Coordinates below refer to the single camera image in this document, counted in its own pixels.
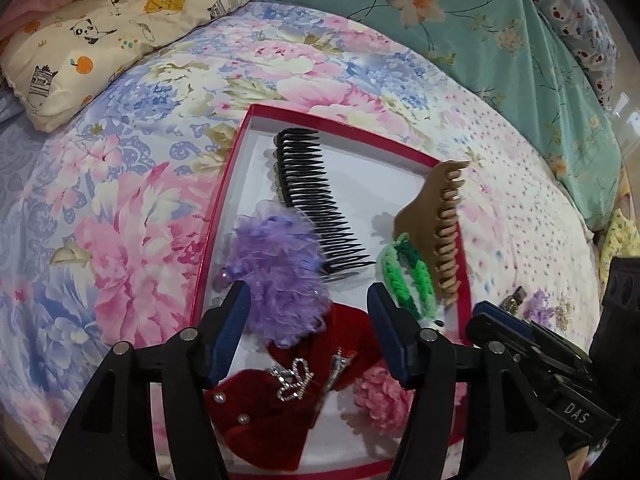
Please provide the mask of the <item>green braided hair band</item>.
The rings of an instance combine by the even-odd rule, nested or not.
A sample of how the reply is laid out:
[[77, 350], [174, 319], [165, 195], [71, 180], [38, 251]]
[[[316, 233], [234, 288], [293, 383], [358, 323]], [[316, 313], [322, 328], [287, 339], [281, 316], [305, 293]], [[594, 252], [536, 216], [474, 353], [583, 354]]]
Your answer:
[[380, 253], [383, 281], [401, 310], [418, 322], [434, 322], [437, 300], [431, 273], [411, 243], [408, 233], [401, 233]]

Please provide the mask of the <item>tan claw hair clip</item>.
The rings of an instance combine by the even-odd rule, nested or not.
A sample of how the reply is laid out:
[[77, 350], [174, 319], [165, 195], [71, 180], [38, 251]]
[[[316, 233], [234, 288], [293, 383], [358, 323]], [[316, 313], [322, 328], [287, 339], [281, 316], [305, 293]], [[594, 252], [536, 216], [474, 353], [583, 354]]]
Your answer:
[[435, 294], [446, 307], [459, 297], [462, 278], [459, 228], [463, 170], [469, 162], [440, 162], [425, 178], [416, 197], [396, 214], [394, 237], [407, 234], [425, 261]]

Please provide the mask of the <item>purple fluffy scrunchie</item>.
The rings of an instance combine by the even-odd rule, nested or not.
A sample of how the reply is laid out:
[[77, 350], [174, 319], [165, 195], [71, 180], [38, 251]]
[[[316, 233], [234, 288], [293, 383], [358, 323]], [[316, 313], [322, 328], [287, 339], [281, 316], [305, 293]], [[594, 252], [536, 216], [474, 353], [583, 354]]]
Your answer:
[[296, 208], [262, 200], [252, 214], [236, 219], [214, 287], [247, 284], [246, 329], [267, 346], [287, 349], [326, 328], [331, 300], [323, 265], [311, 221]]

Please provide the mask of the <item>black hair comb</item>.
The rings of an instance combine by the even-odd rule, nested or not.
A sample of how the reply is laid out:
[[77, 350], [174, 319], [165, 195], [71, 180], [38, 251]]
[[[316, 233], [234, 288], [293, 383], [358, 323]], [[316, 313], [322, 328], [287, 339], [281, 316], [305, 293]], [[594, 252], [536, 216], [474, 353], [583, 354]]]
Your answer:
[[323, 274], [337, 276], [372, 266], [374, 261], [334, 200], [318, 131], [285, 128], [273, 142], [280, 200], [301, 211], [314, 226], [323, 255]]

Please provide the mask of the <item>purple flower hair clip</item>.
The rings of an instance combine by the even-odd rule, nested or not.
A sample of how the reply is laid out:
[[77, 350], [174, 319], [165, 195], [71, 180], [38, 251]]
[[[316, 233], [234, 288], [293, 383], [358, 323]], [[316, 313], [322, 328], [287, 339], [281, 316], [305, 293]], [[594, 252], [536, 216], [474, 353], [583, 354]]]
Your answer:
[[550, 306], [549, 296], [544, 290], [536, 290], [532, 298], [529, 299], [525, 317], [529, 321], [533, 321], [541, 326], [547, 328], [551, 327], [551, 321], [554, 317], [554, 309]]

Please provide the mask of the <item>small dark hair clip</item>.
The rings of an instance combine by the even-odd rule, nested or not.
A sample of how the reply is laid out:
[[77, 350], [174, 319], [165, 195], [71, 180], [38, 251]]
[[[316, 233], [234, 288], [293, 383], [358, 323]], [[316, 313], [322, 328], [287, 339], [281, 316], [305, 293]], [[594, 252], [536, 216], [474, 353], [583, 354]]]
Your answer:
[[526, 296], [527, 294], [525, 289], [522, 286], [518, 286], [511, 295], [507, 296], [506, 299], [503, 300], [501, 307], [506, 312], [509, 312], [510, 315], [517, 315], [518, 309], [526, 299]]

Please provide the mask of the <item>pink fluffy scrunchie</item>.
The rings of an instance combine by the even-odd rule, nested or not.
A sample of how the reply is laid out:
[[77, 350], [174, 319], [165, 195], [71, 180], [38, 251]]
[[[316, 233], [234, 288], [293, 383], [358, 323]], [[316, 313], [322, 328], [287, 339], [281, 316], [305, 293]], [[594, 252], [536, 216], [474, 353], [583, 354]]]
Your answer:
[[354, 383], [355, 404], [379, 434], [400, 437], [409, 419], [414, 391], [406, 390], [379, 362]]

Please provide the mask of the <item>yellow floral cloth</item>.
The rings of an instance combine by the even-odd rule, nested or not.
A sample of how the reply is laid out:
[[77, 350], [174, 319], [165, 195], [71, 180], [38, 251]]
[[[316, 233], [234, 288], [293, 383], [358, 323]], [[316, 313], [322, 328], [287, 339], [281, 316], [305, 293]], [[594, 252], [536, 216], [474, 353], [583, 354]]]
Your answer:
[[615, 257], [638, 257], [640, 236], [634, 220], [627, 219], [620, 209], [613, 212], [612, 220], [600, 249], [599, 278], [604, 287], [608, 281], [611, 262]]

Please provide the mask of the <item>red velvet bow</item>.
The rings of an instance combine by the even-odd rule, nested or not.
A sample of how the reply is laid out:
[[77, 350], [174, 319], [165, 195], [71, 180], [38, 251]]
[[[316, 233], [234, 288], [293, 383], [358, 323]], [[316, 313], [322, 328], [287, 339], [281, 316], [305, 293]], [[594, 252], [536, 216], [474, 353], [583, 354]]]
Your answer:
[[369, 315], [332, 304], [326, 327], [291, 348], [268, 346], [276, 365], [241, 370], [205, 393], [224, 445], [263, 470], [294, 471], [328, 394], [351, 386], [382, 359]]

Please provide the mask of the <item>red white shallow box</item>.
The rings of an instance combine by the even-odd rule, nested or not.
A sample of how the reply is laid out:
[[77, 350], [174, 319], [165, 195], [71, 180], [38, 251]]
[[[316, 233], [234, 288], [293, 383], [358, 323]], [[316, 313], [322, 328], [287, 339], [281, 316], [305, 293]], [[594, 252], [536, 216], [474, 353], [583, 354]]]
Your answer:
[[[419, 193], [438, 161], [410, 146], [375, 133], [284, 108], [253, 105], [240, 125], [212, 205], [203, 260], [192, 300], [191, 320], [217, 307], [214, 277], [224, 262], [228, 239], [240, 214], [276, 195], [277, 134], [288, 127], [314, 130], [324, 162], [323, 175], [342, 222], [366, 255], [390, 240], [394, 218]], [[349, 394], [334, 394], [311, 430], [299, 479], [364, 479], [387, 474], [399, 442], [379, 436], [357, 416]]]

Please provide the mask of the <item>rhinestone hair clip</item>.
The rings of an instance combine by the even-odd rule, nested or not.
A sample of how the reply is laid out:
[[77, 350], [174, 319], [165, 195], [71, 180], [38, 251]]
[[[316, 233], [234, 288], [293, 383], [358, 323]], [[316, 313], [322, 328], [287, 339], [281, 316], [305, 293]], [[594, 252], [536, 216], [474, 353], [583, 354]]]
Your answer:
[[[344, 356], [342, 349], [338, 349], [332, 356], [329, 377], [322, 386], [322, 396], [326, 396], [341, 378], [344, 371], [352, 364], [355, 356]], [[295, 358], [289, 368], [274, 366], [269, 370], [269, 374], [277, 379], [277, 398], [281, 402], [303, 400], [308, 386], [314, 379], [308, 362], [303, 358]]]

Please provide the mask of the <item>floral bed quilt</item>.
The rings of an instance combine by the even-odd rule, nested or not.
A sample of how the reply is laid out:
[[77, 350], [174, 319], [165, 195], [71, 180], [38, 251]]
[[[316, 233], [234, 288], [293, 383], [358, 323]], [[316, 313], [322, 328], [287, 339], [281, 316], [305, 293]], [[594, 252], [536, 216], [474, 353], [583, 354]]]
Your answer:
[[130, 68], [56, 133], [1, 93], [1, 408], [43, 457], [114, 342], [157, 344], [190, 321], [221, 174], [258, 103], [469, 162], [472, 298], [542, 289], [553, 328], [589, 346], [591, 235], [536, 148], [375, 30], [257, 0]]

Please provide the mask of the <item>teal floral pillow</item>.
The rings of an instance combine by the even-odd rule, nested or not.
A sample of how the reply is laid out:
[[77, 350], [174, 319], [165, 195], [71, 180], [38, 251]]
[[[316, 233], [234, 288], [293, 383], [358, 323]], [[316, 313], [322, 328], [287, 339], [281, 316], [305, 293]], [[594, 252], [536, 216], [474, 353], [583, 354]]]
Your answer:
[[622, 153], [574, 55], [532, 0], [278, 0], [367, 25], [484, 100], [544, 156], [592, 230], [608, 223]]

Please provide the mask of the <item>white bear print pillow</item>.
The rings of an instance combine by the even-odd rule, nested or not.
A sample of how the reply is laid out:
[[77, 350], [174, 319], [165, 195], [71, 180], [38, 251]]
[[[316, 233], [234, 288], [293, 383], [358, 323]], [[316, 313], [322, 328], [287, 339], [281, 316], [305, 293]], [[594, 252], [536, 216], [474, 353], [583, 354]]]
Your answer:
[[614, 89], [617, 46], [594, 0], [532, 0], [589, 80], [599, 103]]

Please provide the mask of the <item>cartoon print cream pillow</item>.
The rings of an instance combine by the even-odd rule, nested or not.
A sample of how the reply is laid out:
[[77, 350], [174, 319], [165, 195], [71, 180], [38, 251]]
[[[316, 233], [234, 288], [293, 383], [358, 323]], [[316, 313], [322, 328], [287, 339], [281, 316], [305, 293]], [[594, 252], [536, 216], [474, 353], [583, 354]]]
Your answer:
[[250, 0], [75, 0], [1, 44], [1, 70], [34, 127], [51, 132], [146, 54]]

